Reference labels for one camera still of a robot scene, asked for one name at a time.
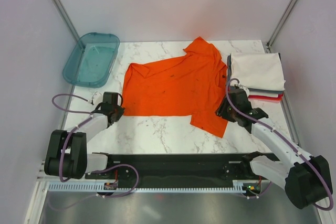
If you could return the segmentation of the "orange t shirt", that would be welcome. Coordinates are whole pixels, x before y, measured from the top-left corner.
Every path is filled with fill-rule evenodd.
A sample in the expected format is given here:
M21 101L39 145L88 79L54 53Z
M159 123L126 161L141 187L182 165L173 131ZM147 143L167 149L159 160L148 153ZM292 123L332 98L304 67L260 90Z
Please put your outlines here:
M201 37L184 52L180 57L129 64L122 89L124 115L189 115L192 126L223 137L228 122L215 113L227 80L222 55Z

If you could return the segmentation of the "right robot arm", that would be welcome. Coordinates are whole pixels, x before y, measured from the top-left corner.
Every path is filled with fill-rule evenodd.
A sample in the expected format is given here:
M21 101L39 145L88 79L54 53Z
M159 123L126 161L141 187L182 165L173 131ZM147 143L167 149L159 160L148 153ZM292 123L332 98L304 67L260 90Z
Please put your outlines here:
M324 211L333 208L328 161L321 155L312 156L284 137L265 111L252 107L242 88L228 89L216 115L243 127L279 159L275 162L257 152L247 155L240 166L245 178L258 175L269 180L282 188L291 203L299 209L316 205L325 198L329 200L329 206L318 208Z

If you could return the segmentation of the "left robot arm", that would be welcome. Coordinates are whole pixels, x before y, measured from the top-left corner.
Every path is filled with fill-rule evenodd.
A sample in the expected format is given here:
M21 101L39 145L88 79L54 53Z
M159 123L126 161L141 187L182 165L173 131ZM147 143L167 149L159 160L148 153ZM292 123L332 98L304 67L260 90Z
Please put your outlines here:
M54 130L50 135L44 172L59 177L61 182L81 179L97 171L103 178L111 178L115 165L104 153L87 151L87 144L96 135L119 121L124 114L123 97L117 92L105 92L102 101L91 112L80 111L88 117L68 130Z

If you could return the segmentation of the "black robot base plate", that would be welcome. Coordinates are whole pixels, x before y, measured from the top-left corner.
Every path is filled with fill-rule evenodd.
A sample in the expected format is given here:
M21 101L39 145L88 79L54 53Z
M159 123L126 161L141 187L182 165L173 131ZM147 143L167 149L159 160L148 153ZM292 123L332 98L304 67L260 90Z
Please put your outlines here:
M126 186L229 186L234 180L258 182L247 170L245 153L109 154L107 167L123 164L86 179L115 179Z

